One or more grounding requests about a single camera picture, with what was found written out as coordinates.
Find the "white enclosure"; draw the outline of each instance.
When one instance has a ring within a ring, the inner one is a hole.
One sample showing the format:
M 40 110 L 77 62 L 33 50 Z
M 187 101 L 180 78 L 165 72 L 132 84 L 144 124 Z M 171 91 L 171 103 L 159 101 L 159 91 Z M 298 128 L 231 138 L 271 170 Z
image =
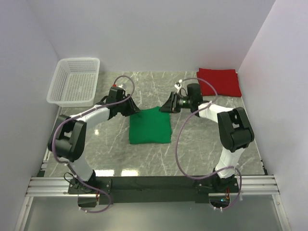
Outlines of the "white enclosure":
M 101 71 L 238 69 L 274 0 L 28 0 L 60 59 Z
M 261 156 L 306 230 L 307 0 L 0 0 L 0 224 L 14 228 L 57 112 L 57 62 L 100 71 L 238 70 Z
M 57 112 L 46 101 L 58 57 L 27 2 L 0 1 L 0 230 L 13 230 Z
M 293 230 L 307 230 L 308 2 L 277 0 L 239 70 L 260 153 Z

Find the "white robotic arm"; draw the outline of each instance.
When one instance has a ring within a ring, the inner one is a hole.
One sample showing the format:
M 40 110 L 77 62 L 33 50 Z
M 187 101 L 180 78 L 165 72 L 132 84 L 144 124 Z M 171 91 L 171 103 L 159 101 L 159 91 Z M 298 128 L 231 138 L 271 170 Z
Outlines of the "white robotic arm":
M 198 107 L 198 109 L 203 109 L 203 108 L 207 107 L 208 105 L 209 105 L 209 103 L 203 103 Z M 200 111 L 199 116 L 201 118 L 210 119 L 210 120 L 218 123 L 217 114 L 219 114 L 221 112 L 230 112 L 232 110 L 233 110 L 233 108 L 222 107 L 222 106 L 219 106 L 219 105 L 212 104 L 212 105 L 210 105 L 209 108 Z M 216 165 L 215 170 L 219 170 L 223 167 L 228 167 L 228 166 L 234 166 L 235 167 L 237 165 L 243 151 L 244 151 L 244 148 L 240 148 L 240 149 L 237 149 L 236 151 L 234 151 L 232 153 L 230 150 L 223 147 L 221 155 L 220 155 L 219 162 Z M 223 170 L 223 171 L 218 173 L 220 178 L 228 178 L 228 177 L 232 176 L 233 174 L 234 174 L 234 170 L 231 169 L 231 168 Z
M 140 109 L 136 106 L 132 98 L 128 96 L 129 95 L 125 95 L 125 89 L 122 85 L 119 87 L 112 86 L 109 95 L 105 96 L 91 109 L 77 115 L 60 115 L 58 117 L 48 142 L 48 149 L 50 151 L 52 150 L 52 139 L 59 125 L 67 119 L 77 117 L 76 119 L 71 119 L 62 126 L 61 130 L 56 135 L 55 147 L 59 160 L 69 164 L 81 180 L 89 182 L 90 179 L 95 178 L 95 172 L 88 165 L 83 154 L 86 130 L 111 119 L 118 113 L 121 113 L 123 116 L 130 116 L 140 112 Z

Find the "red cloth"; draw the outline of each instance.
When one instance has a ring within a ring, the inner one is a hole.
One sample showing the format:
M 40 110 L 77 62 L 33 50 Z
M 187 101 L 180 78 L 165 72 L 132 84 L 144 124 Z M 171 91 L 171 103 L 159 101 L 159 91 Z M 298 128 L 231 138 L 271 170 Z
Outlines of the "red cloth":
M 235 70 L 211 70 L 199 68 L 197 77 L 209 82 L 217 91 L 218 95 L 241 97 L 239 80 Z M 214 91 L 203 81 L 199 81 L 203 96 L 215 95 Z

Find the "gray marble surface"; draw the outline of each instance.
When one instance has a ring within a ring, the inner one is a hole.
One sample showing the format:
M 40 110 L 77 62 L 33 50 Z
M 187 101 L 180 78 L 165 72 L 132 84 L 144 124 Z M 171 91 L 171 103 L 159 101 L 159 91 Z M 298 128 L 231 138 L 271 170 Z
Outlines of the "gray marble surface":
M 175 82 L 179 79 L 195 77 L 195 72 L 101 73 L 94 102 L 100 101 L 103 96 L 107 95 L 114 79 L 122 74 L 133 78 L 136 85 L 133 100 L 140 109 L 161 106 L 168 99 L 170 92 L 175 90 Z M 129 80 L 123 78 L 118 83 L 125 82 L 128 87 L 127 92 L 130 92 Z M 213 97 L 204 97 L 204 99 L 211 100 Z M 216 104 L 237 107 L 243 106 L 243 100 L 219 96 Z M 69 116 L 86 109 L 63 108 L 62 114 Z M 182 109 L 179 114 L 170 115 L 173 130 L 170 144 L 138 145 L 132 145 L 128 141 L 129 117 L 117 115 L 87 131 L 84 151 L 86 160 L 93 169 L 99 170 L 98 175 L 103 176 L 182 175 L 175 162 L 175 140 L 181 125 L 189 114 L 188 109 Z M 210 173 L 219 161 L 221 150 L 217 124 L 196 116 L 192 117 L 185 126 L 179 142 L 179 159 L 183 169 L 191 175 Z M 238 167 L 244 175 L 264 174 L 255 142 L 244 151 Z M 45 177 L 61 177 L 67 170 L 67 167 L 56 163 L 51 155 Z

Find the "purple cable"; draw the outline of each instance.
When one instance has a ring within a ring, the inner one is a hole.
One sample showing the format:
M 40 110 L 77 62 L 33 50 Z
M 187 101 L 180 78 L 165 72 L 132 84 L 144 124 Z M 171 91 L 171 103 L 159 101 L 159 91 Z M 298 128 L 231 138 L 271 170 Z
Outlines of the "purple cable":
M 183 173 L 184 176 L 186 176 L 186 177 L 188 177 L 188 178 L 190 178 L 190 179 L 193 179 L 193 180 L 203 180 L 203 179 L 205 179 L 205 178 L 209 178 L 209 177 L 211 177 L 211 176 L 213 176 L 213 175 L 215 175 L 215 174 L 217 174 L 217 173 L 219 173 L 219 172 L 221 172 L 221 171 L 223 171 L 223 170 L 230 169 L 230 168 L 234 168 L 234 169 L 239 173 L 239 176 L 240 176 L 239 192 L 237 193 L 235 199 L 231 202 L 231 204 L 229 204 L 227 207 L 223 208 L 223 210 L 224 210 L 224 209 L 227 209 L 227 208 L 231 207 L 232 205 L 234 205 L 235 202 L 238 200 L 240 194 L 241 194 L 241 190 L 242 190 L 242 175 L 241 175 L 239 169 L 236 168 L 236 167 L 233 167 L 233 166 L 228 166 L 228 167 L 223 167 L 223 168 L 221 168 L 221 169 L 219 169 L 219 170 L 217 170 L 217 171 L 214 171 L 214 172 L 212 172 L 212 173 L 210 173 L 210 174 L 208 174 L 208 175 L 202 176 L 202 177 L 194 177 L 194 176 L 188 175 L 188 174 L 182 169 L 182 167 L 180 166 L 179 157 L 178 157 L 178 145 L 179 145 L 180 135 L 181 135 L 181 133 L 182 133 L 182 131 L 183 131 L 183 128 L 184 128 L 185 124 L 187 124 L 188 120 L 189 120 L 191 117 L 193 117 L 195 114 L 199 113 L 199 112 L 202 111 L 202 110 L 205 110 L 205 109 L 209 108 L 209 107 L 212 105 L 212 103 L 214 103 L 214 102 L 217 100 L 217 98 L 218 98 L 218 94 L 217 94 L 217 91 L 215 90 L 215 88 L 214 88 L 209 82 L 207 82 L 207 81 L 204 80 L 204 79 L 201 79 L 201 78 L 186 78 L 186 79 L 183 79 L 183 81 L 191 80 L 191 79 L 197 79 L 197 80 L 199 80 L 199 81 L 202 81 L 202 82 L 206 83 L 208 86 L 210 86 L 211 89 L 212 89 L 212 90 L 214 91 L 214 93 L 215 93 L 215 99 L 214 99 L 213 101 L 211 101 L 205 108 L 199 109 L 199 110 L 197 110 L 197 111 L 191 113 L 191 114 L 187 117 L 187 119 L 185 120 L 185 122 L 182 124 L 182 126 L 181 126 L 181 128 L 180 128 L 180 131 L 179 131 L 179 134 L 178 134 L 178 137 L 177 137 L 177 140 L 176 140 L 176 144 L 175 144 L 175 160 L 176 160 L 177 166 L 178 166 L 179 170 L 181 171 L 181 173 Z
M 89 189 L 98 191 L 98 192 L 100 192 L 101 194 L 106 195 L 106 196 L 108 197 L 108 199 L 109 199 L 109 204 L 108 204 L 105 208 L 103 208 L 103 209 L 101 209 L 101 210 L 89 211 L 89 210 L 86 210 L 86 209 L 84 209 L 84 208 L 81 209 L 81 210 L 83 210 L 83 211 L 85 211 L 85 212 L 87 212 L 87 213 L 100 213 L 100 212 L 106 211 L 106 210 L 110 207 L 110 205 L 111 205 L 111 203 L 112 203 L 112 199 L 111 199 L 110 195 L 109 195 L 108 193 L 106 193 L 104 190 L 101 190 L 101 189 L 98 189 L 98 188 L 95 188 L 95 187 L 92 187 L 92 186 L 86 184 L 86 183 L 76 174 L 76 172 L 75 172 L 75 171 L 73 170 L 73 168 L 70 166 L 70 163 L 69 163 L 69 162 L 59 160 L 58 155 L 57 155 L 57 153 L 56 153 L 56 147 L 55 147 L 56 137 L 57 137 L 57 135 L 58 135 L 60 129 L 63 127 L 63 125 L 66 124 L 66 123 L 68 123 L 69 121 L 72 121 L 72 120 L 74 120 L 74 119 L 81 118 L 81 117 L 83 117 L 83 116 L 85 116 L 85 115 L 88 115 L 88 114 L 90 114 L 90 113 L 92 113 L 92 112 L 98 110 L 98 109 L 101 109 L 101 108 L 104 108 L 104 107 L 108 107 L 108 106 L 112 106 L 112 105 L 117 105 L 117 104 L 120 104 L 120 103 L 123 103 L 123 102 L 129 100 L 129 99 L 131 98 L 132 94 L 133 94 L 134 91 L 135 91 L 135 83 L 134 83 L 134 81 L 131 79 L 131 77 L 128 77 L 128 76 L 126 76 L 126 75 L 121 75 L 121 76 L 119 76 L 119 77 L 117 77 L 117 78 L 115 79 L 114 84 L 116 83 L 116 81 L 117 81 L 119 78 L 122 78 L 122 77 L 128 78 L 128 79 L 131 81 L 132 86 L 133 86 L 133 89 L 132 89 L 132 91 L 131 91 L 131 94 L 130 94 L 127 98 L 125 98 L 124 100 L 121 100 L 121 101 L 119 101 L 119 102 L 109 103 L 109 104 L 105 104 L 105 105 L 102 105 L 102 106 L 93 108 L 92 110 L 89 110 L 89 111 L 87 111 L 87 112 L 81 113 L 81 114 L 79 114 L 79 115 L 77 115 L 77 116 L 75 116 L 75 117 L 72 117 L 72 118 L 69 118 L 69 119 L 63 121 L 63 122 L 57 127 L 57 129 L 55 130 L 54 135 L 53 135 L 53 138 L 52 138 L 51 151 L 52 151 L 52 153 L 53 153 L 53 157 L 54 157 L 54 159 L 56 160 L 56 162 L 58 162 L 58 163 L 60 163 L 60 164 L 68 164 L 68 168 L 71 170 L 71 172 L 73 173 L 73 175 L 76 176 L 76 179 L 77 179 L 82 185 L 86 186 L 86 187 L 89 188 Z

